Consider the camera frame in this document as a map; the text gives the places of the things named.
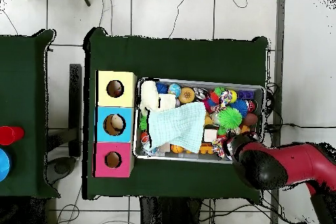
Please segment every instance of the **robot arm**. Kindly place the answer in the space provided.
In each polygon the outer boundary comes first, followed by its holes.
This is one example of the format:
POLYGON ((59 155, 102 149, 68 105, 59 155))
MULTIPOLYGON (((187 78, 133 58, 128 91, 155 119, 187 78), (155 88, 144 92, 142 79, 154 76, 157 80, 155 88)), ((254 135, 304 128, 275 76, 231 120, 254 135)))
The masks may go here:
POLYGON ((293 143, 267 148, 255 133, 224 145, 242 181, 256 189, 306 182, 320 224, 336 224, 336 150, 327 143, 293 143))

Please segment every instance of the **dark green table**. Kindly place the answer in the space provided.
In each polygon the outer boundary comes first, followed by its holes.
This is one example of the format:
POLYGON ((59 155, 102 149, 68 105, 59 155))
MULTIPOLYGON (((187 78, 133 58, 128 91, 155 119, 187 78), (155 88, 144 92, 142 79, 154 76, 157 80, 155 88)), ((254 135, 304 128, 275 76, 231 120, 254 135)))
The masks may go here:
POLYGON ((25 136, 1 146, 12 168, 0 182, 0 196, 58 197, 45 181, 47 161, 45 53, 54 31, 31 36, 0 35, 0 125, 24 128, 25 136))
POLYGON ((265 86, 265 37, 253 41, 191 41, 108 37, 93 28, 84 40, 85 115, 83 138, 84 197, 189 196, 247 198, 259 202, 259 191, 245 186, 231 164, 136 160, 128 179, 92 177, 95 70, 134 72, 139 77, 184 79, 265 86))

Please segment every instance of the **light blue cloth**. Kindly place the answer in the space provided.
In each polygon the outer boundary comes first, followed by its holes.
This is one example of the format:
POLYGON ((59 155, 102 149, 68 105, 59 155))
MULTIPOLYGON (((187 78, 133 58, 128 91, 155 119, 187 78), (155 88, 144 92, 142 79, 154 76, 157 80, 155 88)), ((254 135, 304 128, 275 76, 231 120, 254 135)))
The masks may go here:
POLYGON ((202 102, 191 102, 163 112, 151 111, 148 115, 147 132, 152 143, 145 144, 144 149, 152 150, 170 143, 190 152, 199 152, 204 119, 205 106, 202 102))

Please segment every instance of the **round hole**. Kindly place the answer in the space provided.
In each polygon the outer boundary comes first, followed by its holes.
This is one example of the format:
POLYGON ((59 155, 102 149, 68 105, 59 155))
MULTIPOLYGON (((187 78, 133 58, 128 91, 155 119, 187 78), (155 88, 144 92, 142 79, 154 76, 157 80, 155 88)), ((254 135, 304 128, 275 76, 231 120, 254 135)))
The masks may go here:
POLYGON ((119 114, 111 114, 105 118, 103 128, 109 135, 121 135, 126 128, 126 121, 119 114))
POLYGON ((112 80, 108 83, 106 91, 110 97, 120 97, 123 94, 123 84, 119 80, 112 80))
POLYGON ((121 156, 117 152, 109 152, 105 156, 105 164, 109 168, 118 168, 121 164, 121 156))

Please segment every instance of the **gray tray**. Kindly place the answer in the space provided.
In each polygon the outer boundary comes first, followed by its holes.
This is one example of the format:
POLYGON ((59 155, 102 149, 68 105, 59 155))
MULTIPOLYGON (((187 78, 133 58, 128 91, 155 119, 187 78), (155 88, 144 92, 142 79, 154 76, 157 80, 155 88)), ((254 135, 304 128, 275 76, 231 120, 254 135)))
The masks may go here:
POLYGON ((140 141, 141 130, 138 128, 139 120, 140 120, 140 87, 141 83, 145 80, 153 80, 165 83, 170 85, 172 83, 177 83, 181 87, 200 87, 207 90, 212 90, 215 87, 224 86, 228 89, 233 89, 235 91, 238 90, 245 90, 245 91, 254 91, 254 100, 257 102, 257 109, 254 113, 258 116, 258 124, 253 129, 255 130, 261 137, 264 134, 264 123, 265 123, 265 115, 264 109, 266 106, 266 93, 265 88, 256 85, 238 85, 238 84, 227 84, 227 83, 213 83, 213 82, 200 82, 200 81, 184 81, 184 80, 177 80, 177 79, 161 79, 161 78, 140 78, 136 84, 136 99, 135 99, 135 124, 134 124, 134 137, 133 137, 133 154, 137 158, 144 158, 144 159, 155 159, 155 160, 180 160, 180 161, 189 161, 189 162, 213 162, 213 163, 232 163, 231 160, 228 158, 221 159, 219 158, 216 153, 214 154, 187 154, 185 151, 180 154, 175 154, 174 152, 166 152, 163 153, 161 156, 153 155, 147 156, 142 151, 142 143, 140 141))

